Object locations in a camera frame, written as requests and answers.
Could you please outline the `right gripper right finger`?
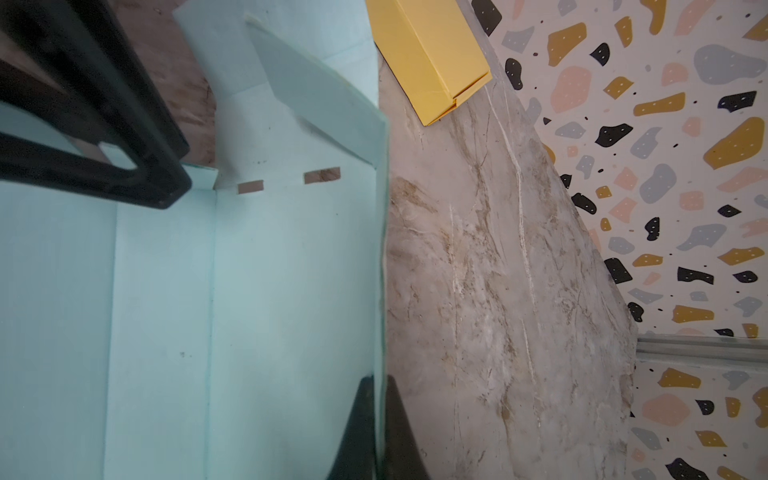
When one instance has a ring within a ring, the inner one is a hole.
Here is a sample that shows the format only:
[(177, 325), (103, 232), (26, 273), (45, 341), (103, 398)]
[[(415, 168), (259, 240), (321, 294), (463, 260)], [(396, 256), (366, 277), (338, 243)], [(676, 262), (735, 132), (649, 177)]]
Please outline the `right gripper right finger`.
[(397, 382), (387, 377), (384, 473), (390, 480), (429, 480)]

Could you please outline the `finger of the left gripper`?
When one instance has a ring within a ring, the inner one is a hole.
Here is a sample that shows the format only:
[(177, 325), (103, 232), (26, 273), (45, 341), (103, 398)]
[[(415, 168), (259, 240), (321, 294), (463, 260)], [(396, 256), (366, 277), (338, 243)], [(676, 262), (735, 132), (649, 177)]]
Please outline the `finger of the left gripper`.
[(120, 148), (131, 169), (1, 136), (4, 180), (167, 209), (192, 181), (190, 147), (105, 1), (4, 1), (1, 30), (51, 78), (1, 64), (1, 99), (87, 144)]

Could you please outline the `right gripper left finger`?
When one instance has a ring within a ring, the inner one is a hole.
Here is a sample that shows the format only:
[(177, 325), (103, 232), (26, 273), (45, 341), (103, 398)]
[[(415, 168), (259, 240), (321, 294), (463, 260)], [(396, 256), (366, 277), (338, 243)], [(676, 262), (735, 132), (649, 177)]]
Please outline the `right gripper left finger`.
[(364, 377), (359, 383), (327, 480), (371, 480), (375, 477), (373, 395), (373, 378)]

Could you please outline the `light blue paper box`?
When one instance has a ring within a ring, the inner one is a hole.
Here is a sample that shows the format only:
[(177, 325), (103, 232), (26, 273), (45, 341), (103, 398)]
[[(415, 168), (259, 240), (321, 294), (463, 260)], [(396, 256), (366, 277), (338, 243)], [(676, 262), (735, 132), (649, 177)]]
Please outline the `light blue paper box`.
[[(1, 177), (5, 479), (326, 479), (384, 446), (389, 124), (362, 1), (187, 1), (215, 167), (161, 210)], [(10, 133), (131, 169), (1, 99)]]

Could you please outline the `yellow paper box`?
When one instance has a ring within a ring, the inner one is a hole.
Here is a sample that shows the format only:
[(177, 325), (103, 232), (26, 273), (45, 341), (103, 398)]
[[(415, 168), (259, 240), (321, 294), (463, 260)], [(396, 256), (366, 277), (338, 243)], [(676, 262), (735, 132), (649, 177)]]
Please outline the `yellow paper box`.
[(424, 126), (492, 79), (457, 2), (367, 0), (366, 6), (375, 44)]

